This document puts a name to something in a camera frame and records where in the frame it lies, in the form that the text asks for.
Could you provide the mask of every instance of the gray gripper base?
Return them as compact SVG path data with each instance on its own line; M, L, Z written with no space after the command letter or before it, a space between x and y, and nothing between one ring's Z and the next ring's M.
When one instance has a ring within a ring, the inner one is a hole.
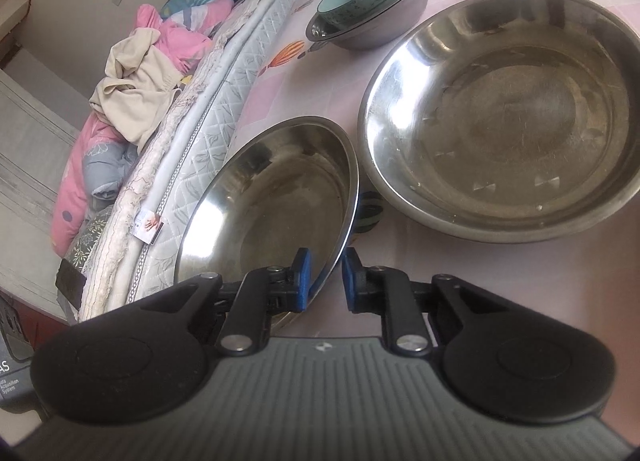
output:
M595 417L554 427L486 417L427 362L376 338L272 338L259 354L220 362L167 414L123 427L54 417L18 447L38 461L620 461L630 452Z

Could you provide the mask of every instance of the dark green floral fabric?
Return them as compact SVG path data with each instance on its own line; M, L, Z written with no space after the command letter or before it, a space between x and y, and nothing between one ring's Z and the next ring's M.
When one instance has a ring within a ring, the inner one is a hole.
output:
M98 242L104 231L107 221L111 217L113 205L107 206L97 213L94 219L80 231L71 243L69 251L66 252L65 259L68 260L78 271L82 271L84 263L89 258L91 250Z

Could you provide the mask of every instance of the pink tablecloth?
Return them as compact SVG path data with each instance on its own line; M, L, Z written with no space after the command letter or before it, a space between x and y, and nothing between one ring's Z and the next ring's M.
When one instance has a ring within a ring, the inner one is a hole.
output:
M317 115L339 123L355 142L358 107L375 69L394 43L368 52L318 47L305 27L319 0L300 0L258 77L239 119L230 155L288 118ZM421 20L461 0L430 0ZM640 32L640 0L593 0ZM386 264L426 281L453 273L593 333L618 363L605 420L640 443L640 197L578 235L530 245L484 245L433 232L389 206L383 221L359 238L364 264ZM367 335L374 316L348 314L338 276L288 335Z

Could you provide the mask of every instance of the bed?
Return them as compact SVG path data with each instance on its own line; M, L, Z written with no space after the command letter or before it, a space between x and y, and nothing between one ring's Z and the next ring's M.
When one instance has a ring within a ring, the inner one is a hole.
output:
M173 283L175 257L191 212L222 167L255 77L298 2L244 0L236 5L220 28L222 42L203 59L162 122L113 212L98 217L72 245L71 256L81 256L68 259L75 259L86 282L81 287L77 276L71 279L77 285L75 301L68 289L62 290L59 300L70 319L97 316ZM161 217L152 245L129 234L139 210ZM61 267L59 288L70 281L61 281L63 273Z

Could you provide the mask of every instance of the beige cloth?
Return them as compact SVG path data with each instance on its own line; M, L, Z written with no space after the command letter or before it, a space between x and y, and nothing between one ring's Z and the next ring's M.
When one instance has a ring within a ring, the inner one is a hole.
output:
M111 48L106 77L89 99L98 117L142 151L169 111L182 74L153 44L157 29L139 27Z

